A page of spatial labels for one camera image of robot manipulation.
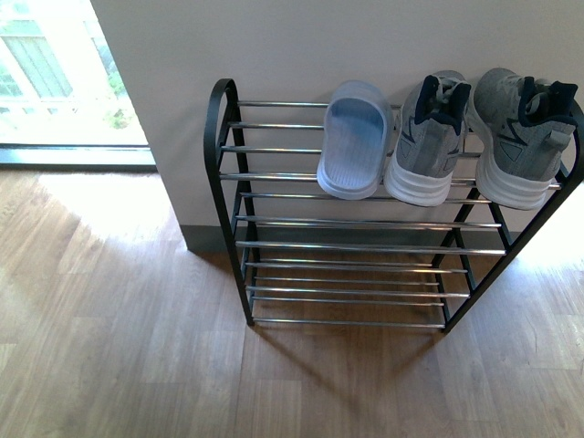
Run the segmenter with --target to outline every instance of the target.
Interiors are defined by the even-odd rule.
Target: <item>gray sneaker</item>
[[[444,202],[466,134],[470,89],[460,73],[439,71],[412,90],[383,179],[391,196],[426,207]]]
[[[485,145],[476,165],[476,185],[485,198],[520,210],[543,205],[577,127],[569,116],[577,89],[505,68],[479,80],[468,120]]]

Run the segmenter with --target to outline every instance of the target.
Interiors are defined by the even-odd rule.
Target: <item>metal rod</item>
[[[407,266],[407,267],[432,267],[430,263],[403,263],[403,262],[358,262],[354,260],[317,260],[310,258],[263,258],[263,262],[269,263],[310,263],[310,264],[333,264],[351,266]]]
[[[383,281],[383,280],[341,280],[335,278],[285,278],[281,276],[256,276],[257,281],[286,281],[301,283],[335,283],[347,285],[384,285],[384,286],[427,286],[436,287],[438,283],[419,281]]]
[[[451,248],[444,246],[386,246],[386,245],[352,245],[352,244],[316,244],[308,242],[268,242],[268,241],[237,241],[236,246],[245,248],[266,248],[266,249],[310,249],[318,251],[347,251],[347,252],[366,252],[382,254],[447,254],[460,255],[467,254],[470,256],[504,256],[505,250],[499,249],[466,249]]]
[[[315,173],[303,172],[247,172],[247,173],[220,173],[220,179],[229,181],[287,181],[296,183],[315,183]],[[451,187],[476,187],[475,178],[453,178]],[[549,190],[559,190],[561,184],[555,182],[549,185]]]
[[[338,201],[339,198],[327,194],[310,194],[310,193],[241,193],[244,197],[249,198],[266,198],[266,199],[301,199],[314,201]],[[369,198],[361,199],[362,201],[377,201],[377,202],[400,202],[395,198],[388,196],[370,196]],[[464,204],[490,204],[488,199],[446,199],[443,203],[464,203]]]
[[[464,274],[463,269],[442,269],[438,267],[390,267],[390,266],[346,266],[346,265],[311,265],[311,264],[285,264],[285,263],[266,263],[266,262],[249,262],[248,265],[263,268],[276,269],[324,269],[328,271],[364,271],[364,272],[386,272],[386,273],[403,273],[403,274]]]
[[[222,146],[221,151],[223,152],[234,152],[234,153],[296,153],[296,154],[308,154],[308,155],[320,155],[320,149],[308,149],[308,148],[275,148],[275,147],[256,147],[256,146]],[[393,151],[387,153],[388,157],[393,155]],[[481,152],[461,152],[458,155],[458,159],[476,159],[481,156]]]
[[[438,292],[401,292],[399,290],[363,290],[363,289],[322,289],[304,287],[270,287],[248,286],[247,290],[255,292],[277,292],[298,294],[332,294],[332,295],[375,295],[379,297],[417,297],[417,298],[469,298],[469,294],[439,294]]]
[[[287,102],[268,100],[239,100],[240,107],[279,107],[279,108],[326,108],[327,102]],[[402,105],[391,105],[392,110],[399,110]]]
[[[499,228],[501,224],[464,222],[408,222],[408,221],[363,221],[341,219],[309,219],[299,217],[266,217],[238,215],[237,220],[256,224],[277,226],[307,226],[320,228],[385,228],[391,230],[436,230],[448,231],[454,228]]]
[[[229,181],[288,181],[296,183],[314,183],[317,180],[315,173],[300,172],[249,172],[249,173],[220,173],[219,178]]]
[[[253,146],[222,146],[223,152],[235,153],[297,153],[320,155],[320,149],[300,149],[300,148],[257,148]]]
[[[405,322],[376,322],[376,321],[333,321],[326,319],[289,319],[289,318],[258,318],[255,322],[278,322],[290,324],[330,324],[340,326],[373,326],[373,327],[400,327],[412,329],[444,329],[444,324],[415,324]]]
[[[230,121],[229,126],[235,130],[324,130],[323,125],[307,125],[301,123],[249,123],[246,121]]]
[[[327,303],[327,304],[372,304],[383,306],[416,306],[422,308],[440,308],[443,303],[416,303],[407,301],[375,301],[359,299],[324,299],[324,298],[287,298],[287,297],[254,297],[257,301],[280,301],[280,302],[299,302],[299,303]]]

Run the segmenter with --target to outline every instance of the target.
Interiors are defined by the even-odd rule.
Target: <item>shoe rack shelf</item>
[[[285,141],[270,147],[246,145],[245,131],[289,133],[323,127],[286,120],[247,122],[241,117],[243,107],[264,107],[273,120],[281,109],[325,109],[327,103],[243,101],[238,98],[232,79],[219,80],[211,94],[203,140],[205,168],[237,292],[250,326],[284,322],[448,332],[584,179],[580,144],[584,115],[575,103],[572,116],[579,124],[572,142],[576,148],[575,161],[570,170],[562,164],[556,181],[549,187],[551,196],[546,204],[533,212],[528,225],[515,238],[505,218],[513,211],[501,209],[483,198],[474,178],[453,178],[452,186],[456,190],[451,190],[451,194],[462,192],[463,195],[449,197],[442,206],[402,205],[415,209],[416,214],[412,216],[415,218],[433,209],[448,208],[444,212],[453,219],[447,222],[425,218],[410,221],[408,217],[399,221],[385,217],[374,220],[291,217],[280,213],[282,203],[302,203],[304,210],[314,205],[316,211],[317,206],[328,203],[345,203],[347,209],[356,210],[361,203],[394,203],[390,204],[393,209],[392,205],[399,202],[377,194],[361,201],[334,198],[319,189],[316,164],[297,172],[252,169],[253,160],[248,158],[253,154],[262,154],[262,158],[273,156],[276,161],[282,154],[318,156],[319,150],[305,149],[302,145],[289,147]],[[222,171],[228,155],[235,156],[230,160],[236,172]],[[461,159],[476,160],[479,155],[464,151]],[[259,204],[262,211],[257,214]],[[476,208],[485,209],[489,222],[468,222],[469,214]],[[286,232],[276,233],[274,239],[274,230]],[[491,233],[500,241],[500,248],[469,246],[466,233],[475,230]],[[440,244],[395,245],[370,238],[356,243],[336,238],[360,233],[369,237],[392,237],[408,232],[438,233]],[[487,272],[483,269],[477,273],[474,264],[483,257],[492,260],[491,267]],[[364,316],[374,320],[365,320]]]

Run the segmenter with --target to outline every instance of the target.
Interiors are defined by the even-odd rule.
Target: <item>glass window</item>
[[[89,0],[0,0],[0,143],[146,145]]]
[[[19,98],[22,96],[22,91],[16,84],[14,78],[6,66],[0,60],[0,96],[6,98]]]

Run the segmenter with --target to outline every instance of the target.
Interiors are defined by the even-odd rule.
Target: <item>wooden floor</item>
[[[0,172],[0,437],[581,438],[582,213],[447,336],[250,329],[158,176]]]

